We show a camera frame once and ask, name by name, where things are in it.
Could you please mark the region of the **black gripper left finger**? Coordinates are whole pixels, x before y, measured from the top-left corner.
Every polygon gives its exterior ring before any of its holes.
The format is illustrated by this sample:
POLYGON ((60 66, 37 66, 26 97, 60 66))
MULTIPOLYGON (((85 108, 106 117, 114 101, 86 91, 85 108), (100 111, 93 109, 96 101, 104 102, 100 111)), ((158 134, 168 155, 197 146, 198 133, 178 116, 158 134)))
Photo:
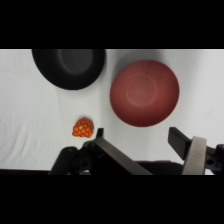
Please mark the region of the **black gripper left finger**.
POLYGON ((134 162, 104 138, 104 129, 99 128, 95 139, 88 144, 94 174, 151 175, 151 172, 134 162))

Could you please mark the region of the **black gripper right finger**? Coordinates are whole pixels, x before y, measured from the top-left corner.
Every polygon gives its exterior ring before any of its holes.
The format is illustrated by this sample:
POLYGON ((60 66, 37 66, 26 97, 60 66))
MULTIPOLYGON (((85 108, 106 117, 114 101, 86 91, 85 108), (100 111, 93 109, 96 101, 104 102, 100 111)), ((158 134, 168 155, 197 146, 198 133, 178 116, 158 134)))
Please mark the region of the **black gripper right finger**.
POLYGON ((175 127, 169 128, 168 143, 184 161, 183 175, 205 173, 207 140, 201 137, 189 139, 175 127))

